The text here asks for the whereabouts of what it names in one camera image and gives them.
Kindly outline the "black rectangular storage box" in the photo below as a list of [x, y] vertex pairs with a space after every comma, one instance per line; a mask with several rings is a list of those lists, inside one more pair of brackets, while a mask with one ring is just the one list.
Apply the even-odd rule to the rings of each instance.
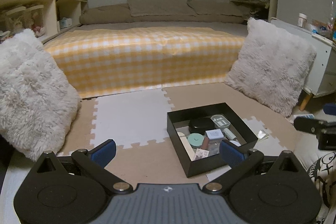
[[241, 146], [242, 148], [250, 149], [257, 143], [257, 136], [225, 102], [168, 112], [167, 132], [186, 177], [206, 173], [227, 164], [218, 154], [192, 161], [177, 132], [177, 126], [180, 124], [186, 126], [189, 120], [193, 118], [210, 117], [215, 114], [224, 115], [233, 124], [233, 127], [245, 141]]

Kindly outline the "clear plastic screw box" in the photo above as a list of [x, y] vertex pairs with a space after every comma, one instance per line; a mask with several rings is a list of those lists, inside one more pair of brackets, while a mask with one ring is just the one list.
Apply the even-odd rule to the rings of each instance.
[[209, 151], [209, 156], [214, 156], [219, 154], [220, 143], [210, 143], [207, 150]]

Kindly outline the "grey white power adapter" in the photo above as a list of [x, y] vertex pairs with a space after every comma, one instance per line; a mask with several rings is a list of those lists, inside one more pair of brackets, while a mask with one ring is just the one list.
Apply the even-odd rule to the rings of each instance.
[[210, 143], [216, 143], [224, 138], [224, 135], [220, 129], [207, 130], [205, 136], [209, 139]]

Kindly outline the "small brown box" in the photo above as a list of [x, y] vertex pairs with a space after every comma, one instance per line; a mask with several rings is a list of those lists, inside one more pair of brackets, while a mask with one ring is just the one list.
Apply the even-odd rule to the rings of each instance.
[[203, 143], [201, 145], [201, 149], [208, 150], [209, 142], [210, 142], [209, 138], [205, 136], [205, 138], [203, 139]]

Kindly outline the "small patterned beige box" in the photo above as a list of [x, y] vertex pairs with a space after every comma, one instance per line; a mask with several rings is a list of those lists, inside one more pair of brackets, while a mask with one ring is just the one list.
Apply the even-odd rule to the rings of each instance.
[[194, 154], [193, 161], [207, 158], [209, 156], [209, 151], [205, 149], [197, 148]]

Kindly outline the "grey white plastic housing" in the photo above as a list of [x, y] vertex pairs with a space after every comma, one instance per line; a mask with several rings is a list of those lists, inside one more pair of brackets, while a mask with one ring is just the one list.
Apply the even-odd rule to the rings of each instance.
[[215, 127], [220, 129], [228, 140], [236, 140], [236, 135], [230, 130], [230, 121], [222, 114], [216, 114], [210, 117]]

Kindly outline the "mint green round device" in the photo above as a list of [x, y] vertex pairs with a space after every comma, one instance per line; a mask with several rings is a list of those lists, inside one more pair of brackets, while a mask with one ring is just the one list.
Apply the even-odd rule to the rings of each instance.
[[190, 146], [194, 149], [201, 148], [205, 136], [199, 133], [191, 133], [187, 137], [187, 141], [189, 142]]

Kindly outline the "cream oval object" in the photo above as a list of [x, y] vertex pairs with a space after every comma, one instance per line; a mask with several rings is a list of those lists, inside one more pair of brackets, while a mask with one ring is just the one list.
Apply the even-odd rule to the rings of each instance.
[[184, 133], [182, 133], [182, 132], [177, 132], [177, 134], [179, 136], [180, 141], [183, 144], [184, 149], [187, 152], [187, 155], [189, 156], [189, 159], [191, 161], [193, 161], [194, 157], [195, 157], [195, 152], [194, 152], [194, 149], [191, 147], [189, 141], [187, 140], [186, 135]]

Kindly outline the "black oval case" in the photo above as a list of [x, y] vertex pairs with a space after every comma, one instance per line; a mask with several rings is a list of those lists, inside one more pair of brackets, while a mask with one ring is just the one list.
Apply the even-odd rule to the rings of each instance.
[[189, 121], [189, 132], [204, 135], [208, 130], [216, 129], [213, 120], [209, 117], [191, 119]]

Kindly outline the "white side cabinet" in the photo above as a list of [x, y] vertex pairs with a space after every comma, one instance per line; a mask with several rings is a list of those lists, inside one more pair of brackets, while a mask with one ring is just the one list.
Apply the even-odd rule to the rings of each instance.
[[304, 28], [272, 18], [270, 23], [292, 34], [301, 43], [309, 70], [302, 90], [305, 92], [299, 109], [305, 110], [311, 98], [327, 96], [335, 92], [335, 43]]

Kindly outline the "left fluffy white pillow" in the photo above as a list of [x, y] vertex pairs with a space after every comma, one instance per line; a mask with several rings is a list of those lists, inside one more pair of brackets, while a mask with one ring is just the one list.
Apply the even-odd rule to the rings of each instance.
[[26, 158], [59, 152], [81, 98], [30, 29], [1, 44], [1, 136]]

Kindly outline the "right fluffy white pillow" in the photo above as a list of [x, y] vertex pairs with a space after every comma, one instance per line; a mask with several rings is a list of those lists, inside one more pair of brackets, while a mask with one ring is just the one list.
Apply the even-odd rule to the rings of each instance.
[[225, 84], [284, 117], [298, 102], [309, 70], [301, 43], [264, 20], [250, 18], [248, 35]]

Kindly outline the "yellow white checkered blanket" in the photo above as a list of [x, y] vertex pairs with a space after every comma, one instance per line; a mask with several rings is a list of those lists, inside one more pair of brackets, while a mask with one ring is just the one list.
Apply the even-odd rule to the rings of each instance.
[[222, 82], [244, 37], [200, 27], [67, 32], [45, 44], [80, 97]]

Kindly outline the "white jar on cabinet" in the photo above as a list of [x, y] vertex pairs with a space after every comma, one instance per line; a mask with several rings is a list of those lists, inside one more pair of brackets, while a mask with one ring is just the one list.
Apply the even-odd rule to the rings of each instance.
[[299, 13], [297, 26], [300, 28], [306, 28], [307, 15]]

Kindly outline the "brown bed pillows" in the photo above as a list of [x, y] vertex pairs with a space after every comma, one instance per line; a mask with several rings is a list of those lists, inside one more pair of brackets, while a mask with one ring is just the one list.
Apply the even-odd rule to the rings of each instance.
[[80, 23], [135, 22], [244, 22], [243, 13], [232, 3], [198, 0], [127, 0], [126, 3], [85, 9]]

